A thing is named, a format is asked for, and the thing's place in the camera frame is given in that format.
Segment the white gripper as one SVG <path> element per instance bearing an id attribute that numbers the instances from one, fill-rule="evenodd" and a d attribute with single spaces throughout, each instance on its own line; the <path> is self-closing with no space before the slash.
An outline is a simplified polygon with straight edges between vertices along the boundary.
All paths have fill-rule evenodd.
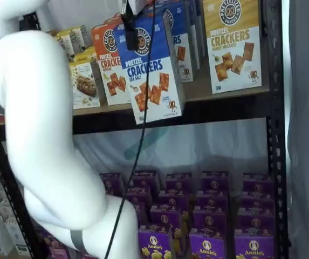
<path id="1" fill-rule="evenodd" d="M 122 0 L 121 19 L 125 28 L 126 44 L 129 50 L 138 49 L 138 39 L 135 27 L 136 15 L 146 6 L 151 5 L 153 0 Z"/>

